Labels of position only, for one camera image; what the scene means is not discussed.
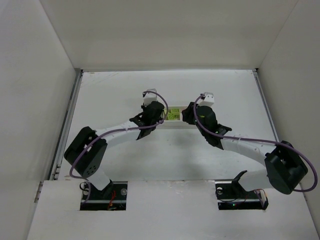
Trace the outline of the green 2x2 lego brick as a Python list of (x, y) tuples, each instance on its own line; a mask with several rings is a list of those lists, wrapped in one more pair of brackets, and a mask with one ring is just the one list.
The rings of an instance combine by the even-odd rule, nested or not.
[(180, 113), (181, 110), (180, 110), (179, 108), (171, 108), (171, 109), (170, 109), (170, 112), (171, 112), (171, 113)]

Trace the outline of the green 2x2 lego plate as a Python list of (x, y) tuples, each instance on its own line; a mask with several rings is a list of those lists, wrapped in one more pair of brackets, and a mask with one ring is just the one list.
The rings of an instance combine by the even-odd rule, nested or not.
[(177, 112), (171, 113), (171, 112), (169, 112), (167, 114), (167, 117), (166, 117), (165, 120), (166, 121), (180, 121), (181, 120), (180, 113), (177, 113)]

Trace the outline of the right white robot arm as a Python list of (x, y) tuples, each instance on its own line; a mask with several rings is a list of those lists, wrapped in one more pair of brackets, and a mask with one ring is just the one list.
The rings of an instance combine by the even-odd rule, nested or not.
[(209, 106), (190, 102), (182, 111), (182, 120), (195, 125), (209, 145), (240, 154), (263, 165), (264, 168), (258, 171), (242, 170), (233, 179), (246, 192), (275, 189), (289, 195), (308, 173), (307, 166), (289, 142), (282, 141), (275, 145), (241, 140), (230, 127), (218, 123), (216, 114)]

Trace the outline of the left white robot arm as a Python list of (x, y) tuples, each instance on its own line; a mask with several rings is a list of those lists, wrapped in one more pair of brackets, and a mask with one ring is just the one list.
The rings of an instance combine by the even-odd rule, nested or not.
[(93, 130), (83, 127), (64, 153), (65, 160), (98, 191), (111, 189), (113, 182), (100, 168), (107, 149), (148, 136), (163, 120), (165, 106), (152, 101), (142, 112), (115, 127)]

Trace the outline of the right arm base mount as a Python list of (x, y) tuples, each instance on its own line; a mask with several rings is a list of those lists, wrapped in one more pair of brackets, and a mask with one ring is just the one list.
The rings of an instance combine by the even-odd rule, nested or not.
[(215, 196), (220, 211), (263, 210), (269, 206), (269, 200), (263, 189), (246, 191), (239, 183), (247, 170), (241, 171), (233, 179), (215, 181)]

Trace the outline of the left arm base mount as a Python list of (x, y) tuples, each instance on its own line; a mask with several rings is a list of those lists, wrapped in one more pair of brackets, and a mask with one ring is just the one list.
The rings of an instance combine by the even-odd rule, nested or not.
[(125, 211), (127, 207), (128, 182), (116, 181), (106, 193), (97, 190), (89, 182), (81, 182), (81, 211)]

